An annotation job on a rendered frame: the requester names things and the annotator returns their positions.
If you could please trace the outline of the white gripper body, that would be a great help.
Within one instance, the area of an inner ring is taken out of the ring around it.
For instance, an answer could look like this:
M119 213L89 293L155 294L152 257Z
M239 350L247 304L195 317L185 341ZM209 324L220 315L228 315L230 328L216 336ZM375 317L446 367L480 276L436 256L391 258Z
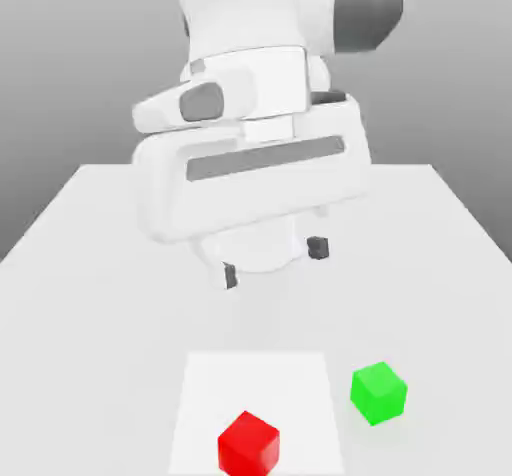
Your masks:
M361 195L371 157L359 104L320 97L290 140L251 145L231 124L142 141L132 165L143 232L174 243Z

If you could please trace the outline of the small green cube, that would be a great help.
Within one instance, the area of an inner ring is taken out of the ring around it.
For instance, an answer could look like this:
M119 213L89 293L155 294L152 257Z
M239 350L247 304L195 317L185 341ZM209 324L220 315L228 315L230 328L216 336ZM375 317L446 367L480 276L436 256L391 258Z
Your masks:
M352 374L350 400L371 426L402 415L407 392L406 382L384 361Z

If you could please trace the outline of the small red cube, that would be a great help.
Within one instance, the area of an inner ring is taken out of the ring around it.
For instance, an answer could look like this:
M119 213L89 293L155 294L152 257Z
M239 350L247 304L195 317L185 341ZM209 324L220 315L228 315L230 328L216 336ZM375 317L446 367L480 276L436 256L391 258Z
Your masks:
M280 431L243 411L218 437L218 466L229 476L267 476L280 456Z

